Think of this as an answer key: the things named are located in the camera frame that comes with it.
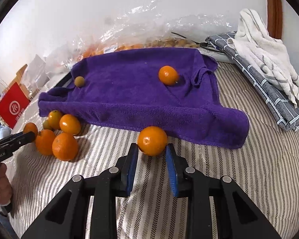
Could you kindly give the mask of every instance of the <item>gray patterned cloth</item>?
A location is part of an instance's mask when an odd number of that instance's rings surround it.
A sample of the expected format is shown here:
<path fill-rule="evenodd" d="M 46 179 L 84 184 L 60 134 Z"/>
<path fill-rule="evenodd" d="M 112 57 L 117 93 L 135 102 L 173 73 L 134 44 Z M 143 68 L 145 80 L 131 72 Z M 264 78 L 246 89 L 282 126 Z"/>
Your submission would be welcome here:
<path fill-rule="evenodd" d="M 264 213 L 282 238 L 292 238 L 299 230 L 299 132 L 284 132 L 276 124 L 268 107 L 241 74 L 228 63 L 218 63 L 215 72 L 220 102 L 225 107 L 244 111 L 250 121 L 249 134 L 240 149 L 197 145 L 169 137 L 177 155 L 189 166 L 209 177 L 231 176 Z M 56 84 L 49 82 L 43 92 Z M 30 103 L 14 128 L 27 122 L 42 128 L 38 96 Z M 70 162 L 40 155 L 28 144 L 6 164 L 14 190 L 10 222 L 21 236 L 44 207 L 75 174 L 91 177 L 115 165 L 127 155 L 138 132 L 86 125 L 77 137 L 79 154 Z M 89 238 L 90 201 L 87 223 Z M 215 211 L 211 199 L 213 238 L 217 238 Z M 173 198 L 169 189 L 164 154 L 148 157 L 139 154 L 131 196 L 117 198 L 119 239 L 183 239 L 186 231 L 187 199 Z"/>
<path fill-rule="evenodd" d="M 271 111 L 277 124 L 285 131 L 299 130 L 299 108 L 295 109 L 285 93 L 276 89 L 251 66 L 247 60 L 227 45 L 228 38 L 235 38 L 235 33 L 209 36 L 208 41 L 214 48 L 226 53 L 239 67 L 249 82 L 255 87 Z"/>

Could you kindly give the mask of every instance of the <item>human hand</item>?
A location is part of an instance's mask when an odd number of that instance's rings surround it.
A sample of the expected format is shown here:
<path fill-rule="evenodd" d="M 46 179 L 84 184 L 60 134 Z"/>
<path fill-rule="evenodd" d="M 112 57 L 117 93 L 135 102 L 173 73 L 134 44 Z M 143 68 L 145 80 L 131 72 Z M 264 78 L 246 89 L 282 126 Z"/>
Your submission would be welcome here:
<path fill-rule="evenodd" d="M 10 202 L 12 197 L 12 187 L 6 176 L 7 166 L 0 164 L 0 205 L 4 206 Z"/>

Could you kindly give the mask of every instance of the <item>purple microfiber cloth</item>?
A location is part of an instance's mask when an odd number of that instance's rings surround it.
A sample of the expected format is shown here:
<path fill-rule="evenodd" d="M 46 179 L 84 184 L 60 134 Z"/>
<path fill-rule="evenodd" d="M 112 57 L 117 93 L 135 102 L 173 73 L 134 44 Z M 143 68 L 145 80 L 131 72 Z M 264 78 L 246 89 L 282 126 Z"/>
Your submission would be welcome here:
<path fill-rule="evenodd" d="M 169 65 L 174 86 L 158 78 Z M 72 114 L 87 123 L 141 131 L 158 126 L 167 135 L 197 144 L 240 148 L 249 130 L 244 112 L 219 102 L 213 58 L 191 48 L 146 48 L 85 58 L 72 68 L 85 86 L 52 88 L 39 97 L 39 113 Z"/>

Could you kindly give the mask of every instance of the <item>folded cloth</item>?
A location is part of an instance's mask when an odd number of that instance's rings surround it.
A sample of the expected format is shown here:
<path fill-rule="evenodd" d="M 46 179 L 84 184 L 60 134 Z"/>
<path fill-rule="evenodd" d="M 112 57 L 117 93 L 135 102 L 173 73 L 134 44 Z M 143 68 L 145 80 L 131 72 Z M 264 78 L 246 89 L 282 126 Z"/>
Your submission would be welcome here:
<path fill-rule="evenodd" d="M 168 87 L 158 71 L 170 65 L 180 75 Z M 190 48 L 147 48 L 83 59 L 72 68 L 85 86 L 52 88 L 39 97 L 39 114 L 51 110 L 88 123 L 140 131 L 159 126 L 169 136 L 197 144 L 240 148 L 249 130 L 244 112 L 219 102 L 213 58 Z"/>
<path fill-rule="evenodd" d="M 299 131 L 299 107 L 295 109 L 284 92 L 269 83 L 258 70 L 232 49 L 227 43 L 229 37 L 235 38 L 235 33 L 212 35 L 206 41 L 215 49 L 224 52 L 237 65 L 264 100 L 279 127 L 284 131 Z"/>
<path fill-rule="evenodd" d="M 275 76 L 274 73 L 273 76 L 280 85 L 283 82 L 288 82 L 290 84 L 290 90 L 297 98 L 299 75 L 290 63 L 286 46 L 280 39 L 275 39 L 269 36 L 264 22 L 255 10 L 243 9 L 240 12 L 238 31 L 235 35 L 235 40 L 251 42 L 257 48 L 263 49 L 266 52 L 266 57 L 265 60 L 263 60 L 263 63 L 265 63 L 270 71 L 277 71 L 278 76 Z M 281 74 L 282 76 L 280 76 L 279 73 L 281 73 L 281 71 L 276 69 L 276 66 L 281 69 L 284 75 Z"/>
<path fill-rule="evenodd" d="M 294 107 L 297 108 L 299 87 L 294 85 L 291 76 L 279 67 L 281 62 L 277 58 L 248 41 L 229 38 L 227 44 L 230 48 L 235 49 L 238 55 L 246 59 L 269 83 L 278 90 L 284 91 Z"/>

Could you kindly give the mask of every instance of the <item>red sign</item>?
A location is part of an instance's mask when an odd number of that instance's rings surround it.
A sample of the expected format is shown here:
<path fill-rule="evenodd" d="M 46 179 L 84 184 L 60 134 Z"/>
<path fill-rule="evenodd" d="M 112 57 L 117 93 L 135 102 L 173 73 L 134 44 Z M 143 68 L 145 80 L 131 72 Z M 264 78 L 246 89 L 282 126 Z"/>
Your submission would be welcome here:
<path fill-rule="evenodd" d="M 0 101 L 0 116 L 13 128 L 29 105 L 29 100 L 15 82 Z"/>

